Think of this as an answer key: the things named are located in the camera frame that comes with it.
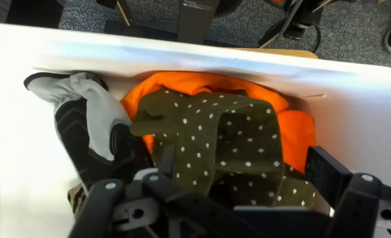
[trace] dark green fabric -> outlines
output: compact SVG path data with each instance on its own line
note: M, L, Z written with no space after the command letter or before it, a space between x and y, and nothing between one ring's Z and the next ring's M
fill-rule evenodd
M299 197L291 198L298 180L285 180L279 121L269 102L220 92L188 96L166 88L142 99L131 132L155 135L156 164L164 147L175 145L175 180L183 188L209 194L215 185L226 197L211 195L232 206L302 205ZM311 198L304 186L296 194Z

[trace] white container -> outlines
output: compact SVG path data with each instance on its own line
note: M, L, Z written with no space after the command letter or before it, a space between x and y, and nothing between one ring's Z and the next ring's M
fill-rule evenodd
M295 96L318 140L355 172L391 184L391 69L131 37L0 25L0 238L67 236L76 178L53 107L23 80L40 70L92 70L122 98L155 70L215 71Z

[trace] orange fabric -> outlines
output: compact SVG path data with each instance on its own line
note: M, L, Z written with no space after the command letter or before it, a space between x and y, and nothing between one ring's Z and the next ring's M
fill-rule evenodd
M281 123L285 161L295 169L304 172L308 145L316 144L314 119L304 112L285 111L290 104L278 92L249 80L211 72L156 72L133 88L121 100L131 120L134 120L138 113L142 98L164 87L188 95L197 95L200 92L236 94L244 91L250 98L270 102L274 106ZM149 149L152 150L155 141L154 136L146 135L143 136L143 140Z
M314 117L302 111L278 113L285 161L304 172L307 152L316 144Z

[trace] clothing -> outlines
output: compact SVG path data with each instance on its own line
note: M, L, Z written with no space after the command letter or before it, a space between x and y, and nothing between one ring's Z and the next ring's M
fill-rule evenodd
M285 161L299 172L306 170L308 147L316 144L314 117L306 112L287 110L290 103L277 91L249 80L211 72L156 72L121 100L131 120L135 120L143 96L160 88L170 88L185 95L201 92L241 94L269 102L278 115ZM149 149L152 150L154 136L146 135L143 139Z
M162 88L141 100L131 133L155 136L155 164L175 145L178 185L225 206L315 203L314 186L286 176L281 127L269 102ZM213 186L222 194L212 193Z
M176 182L204 194L209 193L217 170L283 173L281 132L273 106L244 95L185 96L159 90L142 99L131 133L155 133L152 158L158 164L164 148L174 144Z

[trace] olive green polka dot cloth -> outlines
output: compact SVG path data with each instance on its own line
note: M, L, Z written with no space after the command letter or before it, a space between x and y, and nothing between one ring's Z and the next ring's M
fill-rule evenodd
M164 88L141 100L131 132L155 135L155 164L166 145L175 145L175 180L183 188L208 195L221 186L229 205L314 203L314 188L286 176L278 116L269 102Z

